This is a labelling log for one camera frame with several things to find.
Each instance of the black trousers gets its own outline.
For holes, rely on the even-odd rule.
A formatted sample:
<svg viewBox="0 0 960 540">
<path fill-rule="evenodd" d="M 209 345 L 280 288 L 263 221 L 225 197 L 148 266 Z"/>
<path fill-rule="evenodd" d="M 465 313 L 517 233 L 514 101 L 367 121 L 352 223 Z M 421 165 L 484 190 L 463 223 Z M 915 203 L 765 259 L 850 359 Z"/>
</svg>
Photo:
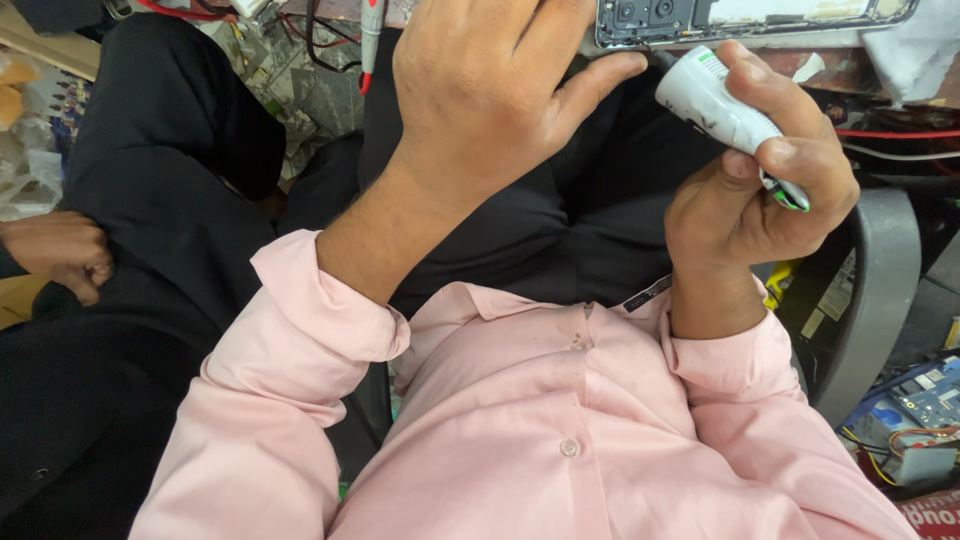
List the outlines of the black trousers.
<svg viewBox="0 0 960 540">
<path fill-rule="evenodd" d="M 279 234 L 324 228 L 389 161 L 402 134 L 398 37 L 381 37 L 364 134 L 324 147 L 270 223 L 249 200 L 276 185 L 283 129 L 217 46 L 161 15 L 108 35 L 63 205 L 106 231 L 116 274 L 98 305 L 0 332 L 0 537 L 126 537 L 190 379 L 259 287 L 250 257 Z M 722 147 L 656 105 L 657 81 L 619 87 L 563 151 L 419 264 L 392 305 L 410 317 L 466 281 L 610 306 L 668 273 L 664 209 Z"/>
</svg>

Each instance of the fist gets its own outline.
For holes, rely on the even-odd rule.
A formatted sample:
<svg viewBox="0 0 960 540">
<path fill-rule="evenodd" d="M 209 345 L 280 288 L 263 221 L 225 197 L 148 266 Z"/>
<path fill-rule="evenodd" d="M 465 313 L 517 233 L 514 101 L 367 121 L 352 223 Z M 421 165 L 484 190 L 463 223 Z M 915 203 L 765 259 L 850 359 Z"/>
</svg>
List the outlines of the fist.
<svg viewBox="0 0 960 540">
<path fill-rule="evenodd" d="M 391 166 L 478 205 L 557 153 L 639 53 L 593 62 L 558 88 L 596 0 L 422 0 L 394 53 L 403 137 Z"/>
<path fill-rule="evenodd" d="M 789 78 L 736 41 L 716 52 L 729 69 L 727 90 L 766 113 L 783 137 L 751 157 L 736 150 L 690 177 L 665 216 L 675 267 L 746 266 L 809 255 L 847 216 L 859 186 L 829 119 Z M 759 167 L 800 186 L 810 211 L 786 209 L 763 189 Z"/>
<path fill-rule="evenodd" d="M 75 211 L 0 223 L 0 243 L 24 270 L 64 285 L 84 306 L 100 300 L 97 288 L 113 275 L 107 236 Z"/>
</svg>

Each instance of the shirt sleeve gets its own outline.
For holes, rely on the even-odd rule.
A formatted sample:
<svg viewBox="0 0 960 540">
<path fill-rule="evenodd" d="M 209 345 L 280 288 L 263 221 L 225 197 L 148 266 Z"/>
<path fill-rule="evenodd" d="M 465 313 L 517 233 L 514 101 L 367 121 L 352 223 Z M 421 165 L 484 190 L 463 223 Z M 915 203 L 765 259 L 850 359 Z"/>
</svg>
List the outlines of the shirt sleeve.
<svg viewBox="0 0 960 540">
<path fill-rule="evenodd" d="M 0 280 L 26 275 L 27 271 L 20 266 L 19 262 L 13 259 L 13 255 L 7 251 L 7 248 L 3 245 L 3 242 L 0 242 Z"/>
<path fill-rule="evenodd" d="M 773 312 L 731 337 L 665 341 L 700 440 L 738 476 L 790 497 L 820 538 L 917 538 L 807 404 Z"/>
<path fill-rule="evenodd" d="M 324 538 L 339 469 L 324 429 L 406 321 L 317 269 L 316 233 L 252 259 L 263 287 L 204 361 L 130 538 Z"/>
</svg>

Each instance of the floor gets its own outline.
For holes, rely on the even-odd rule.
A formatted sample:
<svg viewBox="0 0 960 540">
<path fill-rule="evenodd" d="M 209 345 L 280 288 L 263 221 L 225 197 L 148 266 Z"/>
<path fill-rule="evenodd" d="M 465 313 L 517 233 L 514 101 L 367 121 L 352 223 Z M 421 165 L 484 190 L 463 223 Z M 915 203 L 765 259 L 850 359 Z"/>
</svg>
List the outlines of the floor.
<svg viewBox="0 0 960 540">
<path fill-rule="evenodd" d="M 303 34 L 303 17 L 291 17 Z M 349 36 L 360 34 L 356 23 L 332 23 Z M 360 67 L 334 73 L 315 65 L 306 54 L 305 41 L 282 20 L 271 24 L 263 37 L 242 25 L 224 22 L 200 26 L 227 53 L 234 71 L 253 95 L 287 132 L 287 158 L 281 181 L 299 174 L 313 153 L 337 136 L 363 128 L 363 97 L 357 92 Z M 315 28 L 314 40 L 329 43 L 340 39 L 328 30 Z M 317 56 L 335 66 L 360 60 L 360 47 L 344 43 L 317 49 Z"/>
</svg>

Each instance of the phone camera module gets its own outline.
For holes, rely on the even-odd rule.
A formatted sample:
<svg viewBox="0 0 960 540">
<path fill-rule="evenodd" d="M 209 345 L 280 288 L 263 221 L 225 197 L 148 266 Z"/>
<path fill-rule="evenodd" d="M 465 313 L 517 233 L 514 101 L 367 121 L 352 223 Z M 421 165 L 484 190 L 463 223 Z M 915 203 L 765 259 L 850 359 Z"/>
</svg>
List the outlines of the phone camera module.
<svg viewBox="0 0 960 540">
<path fill-rule="evenodd" d="M 616 16 L 620 20 L 630 20 L 636 12 L 636 7 L 634 7 L 633 2 L 624 2 L 620 4 L 620 9 L 617 10 Z"/>
<path fill-rule="evenodd" d="M 673 2 L 672 0 L 660 0 L 657 4 L 655 12 L 658 17 L 664 18 L 673 12 Z"/>
</svg>

